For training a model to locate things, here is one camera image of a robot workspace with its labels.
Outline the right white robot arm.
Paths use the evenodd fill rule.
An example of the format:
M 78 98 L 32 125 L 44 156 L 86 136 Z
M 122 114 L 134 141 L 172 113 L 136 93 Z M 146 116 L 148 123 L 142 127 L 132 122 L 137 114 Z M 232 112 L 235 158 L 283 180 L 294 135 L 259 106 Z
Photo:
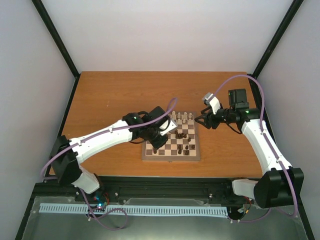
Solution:
M 275 208 L 297 204 L 304 174 L 294 168 L 283 156 L 260 119 L 261 111 L 251 108 L 246 90 L 233 89 L 228 92 L 229 107 L 224 108 L 212 93 L 203 97 L 206 108 L 195 121 L 207 129 L 217 129 L 220 124 L 236 124 L 236 132 L 249 141 L 262 170 L 258 181 L 246 178 L 231 182 L 235 195 L 253 199 L 260 208 Z

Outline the wooden chess board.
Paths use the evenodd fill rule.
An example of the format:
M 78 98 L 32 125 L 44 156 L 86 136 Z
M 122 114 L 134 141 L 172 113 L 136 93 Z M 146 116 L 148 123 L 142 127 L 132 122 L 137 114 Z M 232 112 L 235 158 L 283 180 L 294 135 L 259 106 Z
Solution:
M 150 142 L 142 144 L 141 159 L 144 161 L 200 161 L 201 151 L 195 111 L 173 111 L 170 118 L 177 128 L 168 132 L 168 140 L 158 150 Z

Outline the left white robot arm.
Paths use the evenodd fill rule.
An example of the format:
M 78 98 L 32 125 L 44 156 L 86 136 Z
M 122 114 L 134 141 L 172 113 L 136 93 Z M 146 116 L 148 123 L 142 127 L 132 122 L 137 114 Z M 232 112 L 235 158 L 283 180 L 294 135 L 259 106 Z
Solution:
M 113 146 L 136 139 L 143 139 L 158 150 L 167 143 L 168 132 L 177 126 L 160 106 L 150 112 L 128 113 L 114 124 L 85 136 L 71 139 L 59 136 L 50 153 L 50 165 L 61 186 L 74 185 L 96 202 L 103 198 L 104 188 L 94 173 L 82 167 L 84 161 Z

